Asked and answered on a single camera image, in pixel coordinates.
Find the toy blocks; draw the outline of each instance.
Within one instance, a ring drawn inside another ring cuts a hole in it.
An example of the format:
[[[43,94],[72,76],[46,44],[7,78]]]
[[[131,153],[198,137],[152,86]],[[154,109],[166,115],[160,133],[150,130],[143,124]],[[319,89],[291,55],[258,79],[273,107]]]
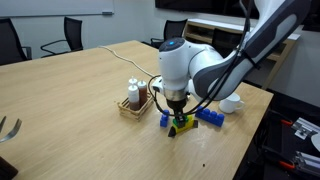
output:
[[[161,127],[167,127],[168,126],[168,120],[169,120],[169,110],[163,110],[164,114],[162,114],[161,119],[160,119],[160,126]]]
[[[218,127],[221,127],[224,121],[223,114],[217,114],[217,112],[215,111],[210,112],[210,110],[207,108],[202,111],[198,111],[195,116],[199,119],[212,123]]]

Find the white cup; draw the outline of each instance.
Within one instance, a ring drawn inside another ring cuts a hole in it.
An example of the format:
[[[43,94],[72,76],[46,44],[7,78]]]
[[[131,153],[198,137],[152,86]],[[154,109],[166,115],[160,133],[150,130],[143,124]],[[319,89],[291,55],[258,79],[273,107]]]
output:
[[[221,100],[219,104],[219,109],[224,113],[233,113],[243,107],[244,102],[240,100],[240,96],[236,93],[232,93],[226,99]]]

